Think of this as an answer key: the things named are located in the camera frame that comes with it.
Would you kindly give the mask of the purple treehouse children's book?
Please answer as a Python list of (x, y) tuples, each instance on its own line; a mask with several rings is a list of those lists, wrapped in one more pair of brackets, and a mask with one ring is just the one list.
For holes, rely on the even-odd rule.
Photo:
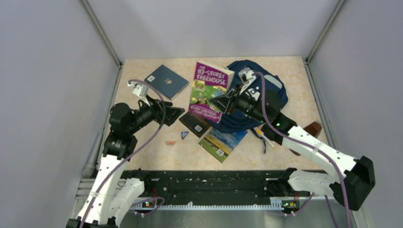
[(222, 113), (209, 99), (226, 93), (234, 74), (234, 71), (227, 68), (205, 61), (197, 61), (188, 111), (213, 123), (218, 123)]

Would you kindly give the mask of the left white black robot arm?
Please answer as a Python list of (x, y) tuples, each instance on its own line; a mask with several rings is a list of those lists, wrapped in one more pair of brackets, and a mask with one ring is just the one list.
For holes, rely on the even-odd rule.
[(138, 142), (135, 133), (155, 121), (160, 127), (172, 125), (185, 112), (184, 108), (174, 107), (171, 102), (150, 98), (139, 101), (137, 110), (126, 103), (117, 103), (110, 110), (110, 133), (107, 136), (99, 170), (82, 209), (75, 218), (68, 220), (68, 228), (118, 228), (139, 196), (152, 192), (152, 183), (142, 171), (129, 177), (119, 193), (116, 193), (126, 166), (135, 153)]

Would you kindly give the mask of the dark blue hardcover book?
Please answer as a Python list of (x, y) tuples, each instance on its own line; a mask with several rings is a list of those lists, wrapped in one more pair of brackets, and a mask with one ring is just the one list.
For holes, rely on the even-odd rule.
[(188, 80), (165, 65), (156, 68), (144, 81), (170, 100), (173, 100), (189, 84)]

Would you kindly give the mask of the navy blue student backpack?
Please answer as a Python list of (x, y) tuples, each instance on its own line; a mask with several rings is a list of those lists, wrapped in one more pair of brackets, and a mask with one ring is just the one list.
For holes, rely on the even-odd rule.
[(222, 114), (218, 123), (210, 121), (210, 125), (222, 133), (253, 131), (262, 125), (269, 140), (282, 144), (297, 124), (281, 113), (288, 97), (279, 77), (250, 60), (235, 61), (227, 68), (235, 75), (225, 94), (210, 99)]

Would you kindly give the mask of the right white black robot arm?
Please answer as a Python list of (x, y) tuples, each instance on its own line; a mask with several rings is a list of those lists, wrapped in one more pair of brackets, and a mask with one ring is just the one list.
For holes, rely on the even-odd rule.
[(278, 184), (279, 191), (291, 196), (296, 191), (331, 195), (350, 210), (358, 211), (375, 187), (374, 163), (366, 156), (355, 158), (344, 154), (310, 135), (281, 112), (277, 93), (268, 90), (255, 99), (247, 93), (229, 91), (209, 102), (222, 113), (241, 111), (262, 122), (264, 135), (283, 147), (306, 157), (324, 172), (288, 168)]

